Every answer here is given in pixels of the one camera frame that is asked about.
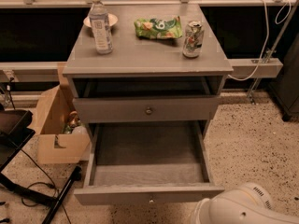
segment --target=drawer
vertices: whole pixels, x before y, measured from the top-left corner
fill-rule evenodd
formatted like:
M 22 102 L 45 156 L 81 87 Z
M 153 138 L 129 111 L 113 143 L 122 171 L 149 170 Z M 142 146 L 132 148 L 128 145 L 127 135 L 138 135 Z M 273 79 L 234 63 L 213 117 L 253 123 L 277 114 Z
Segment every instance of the drawer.
M 73 104 L 84 123 L 213 119 L 219 96 L 81 98 Z
M 81 204 L 198 202 L 213 184 L 196 121 L 98 125 Z

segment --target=snack bag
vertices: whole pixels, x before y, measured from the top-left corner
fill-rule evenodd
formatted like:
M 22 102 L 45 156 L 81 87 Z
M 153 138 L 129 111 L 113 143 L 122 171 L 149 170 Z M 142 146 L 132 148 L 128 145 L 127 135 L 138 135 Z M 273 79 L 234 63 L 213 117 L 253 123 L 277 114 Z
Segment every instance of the snack bag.
M 170 21 L 137 19 L 134 21 L 134 25 L 136 35 L 139 37 L 146 37 L 148 39 L 174 39 L 182 37 L 179 16 Z

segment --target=clear water bottle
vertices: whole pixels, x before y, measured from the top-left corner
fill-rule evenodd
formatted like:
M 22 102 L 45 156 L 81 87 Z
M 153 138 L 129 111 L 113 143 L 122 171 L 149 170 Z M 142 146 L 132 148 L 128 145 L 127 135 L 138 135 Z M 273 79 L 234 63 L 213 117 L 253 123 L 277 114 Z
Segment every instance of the clear water bottle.
M 93 7 L 89 13 L 95 48 L 99 54 L 108 54 L 112 48 L 112 36 L 108 12 L 101 0 L 92 0 Z

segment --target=soda can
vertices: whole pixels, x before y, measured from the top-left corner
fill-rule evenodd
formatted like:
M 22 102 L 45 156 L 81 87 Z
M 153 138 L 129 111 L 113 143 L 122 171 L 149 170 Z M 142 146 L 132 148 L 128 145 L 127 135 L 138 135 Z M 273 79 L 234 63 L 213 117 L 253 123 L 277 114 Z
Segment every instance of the soda can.
M 183 54 L 186 57 L 198 57 L 203 46 L 204 27 L 200 21 L 189 21 L 185 30 Z

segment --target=speckled floor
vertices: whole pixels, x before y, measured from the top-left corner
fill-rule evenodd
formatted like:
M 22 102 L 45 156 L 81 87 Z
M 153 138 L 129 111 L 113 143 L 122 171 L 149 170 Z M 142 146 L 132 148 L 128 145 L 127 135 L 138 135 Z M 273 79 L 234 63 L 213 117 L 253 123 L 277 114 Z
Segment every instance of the speckled floor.
M 281 111 L 267 93 L 257 93 L 252 105 L 245 93 L 224 93 L 221 105 L 208 129 L 205 143 L 211 173 L 216 185 L 233 189 L 244 182 L 256 182 L 271 194 L 275 210 L 299 217 L 299 120 L 283 122 Z M 36 141 L 31 139 L 24 150 L 36 159 Z M 41 165 L 61 188 L 75 165 Z M 47 178 L 21 152 L 3 171 L 11 180 L 29 186 Z M 181 224 L 195 203 L 149 205 L 82 206 L 73 195 L 77 182 L 64 200 L 71 223 L 163 223 Z M 50 195 L 51 190 L 38 186 Z M 19 196 L 0 189 L 1 217 L 11 223 L 42 223 L 47 214 L 44 206 L 26 207 Z M 52 223 L 69 223 L 61 208 Z

